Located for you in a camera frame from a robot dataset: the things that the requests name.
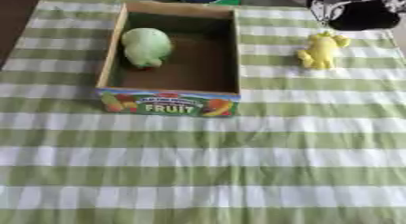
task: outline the open box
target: open box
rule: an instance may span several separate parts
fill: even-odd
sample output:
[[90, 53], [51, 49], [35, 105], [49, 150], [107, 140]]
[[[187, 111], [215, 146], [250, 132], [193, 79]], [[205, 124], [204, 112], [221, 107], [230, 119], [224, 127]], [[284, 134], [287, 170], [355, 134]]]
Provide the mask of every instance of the open box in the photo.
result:
[[[174, 45], [163, 65], [138, 70], [121, 35], [157, 28]], [[97, 83], [106, 110], [136, 114], [233, 116], [240, 99], [235, 16], [224, 6], [139, 1], [124, 4]]]

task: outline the green toy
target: green toy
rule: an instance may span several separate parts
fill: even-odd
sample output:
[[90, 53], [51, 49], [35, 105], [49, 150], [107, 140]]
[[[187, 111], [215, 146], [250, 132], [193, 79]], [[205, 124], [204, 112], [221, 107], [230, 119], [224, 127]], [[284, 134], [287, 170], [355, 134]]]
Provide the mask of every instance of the green toy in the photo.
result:
[[340, 47], [350, 44], [350, 39], [329, 32], [309, 36], [310, 47], [299, 50], [297, 56], [302, 60], [303, 67], [314, 69], [334, 68], [334, 54]]
[[121, 42], [127, 59], [139, 68], [160, 67], [172, 52], [168, 36], [153, 28], [136, 28], [126, 32]]

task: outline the yellow rubber toy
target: yellow rubber toy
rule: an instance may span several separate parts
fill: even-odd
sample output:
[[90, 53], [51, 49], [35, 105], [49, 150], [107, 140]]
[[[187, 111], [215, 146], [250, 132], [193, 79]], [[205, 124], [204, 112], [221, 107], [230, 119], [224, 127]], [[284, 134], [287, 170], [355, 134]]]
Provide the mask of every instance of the yellow rubber toy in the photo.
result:
[[342, 35], [332, 35], [329, 32], [309, 36], [310, 46], [307, 50], [297, 51], [305, 68], [332, 69], [334, 54], [340, 47], [350, 44], [350, 39]]

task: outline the black bag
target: black bag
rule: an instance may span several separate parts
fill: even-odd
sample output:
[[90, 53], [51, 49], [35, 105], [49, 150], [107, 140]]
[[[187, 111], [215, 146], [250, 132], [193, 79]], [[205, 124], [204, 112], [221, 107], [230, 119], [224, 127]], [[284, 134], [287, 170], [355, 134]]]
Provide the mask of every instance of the black bag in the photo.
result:
[[[323, 2], [323, 0], [307, 0], [307, 6], [312, 9], [314, 1]], [[344, 0], [341, 5], [340, 2], [332, 5], [330, 14], [324, 17], [324, 23], [340, 31], [393, 28], [400, 22], [401, 17], [390, 11], [385, 1], [387, 0]], [[342, 12], [332, 17], [335, 9]]]

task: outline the green and white checkered cloth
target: green and white checkered cloth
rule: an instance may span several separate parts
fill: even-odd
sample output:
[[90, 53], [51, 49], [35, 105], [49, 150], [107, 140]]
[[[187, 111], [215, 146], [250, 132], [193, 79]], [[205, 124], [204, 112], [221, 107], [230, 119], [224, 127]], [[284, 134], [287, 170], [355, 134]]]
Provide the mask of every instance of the green and white checkered cloth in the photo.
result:
[[332, 71], [298, 8], [237, 8], [231, 119], [106, 113], [94, 95], [121, 0], [41, 0], [0, 73], [0, 223], [406, 223], [406, 67], [344, 33]]

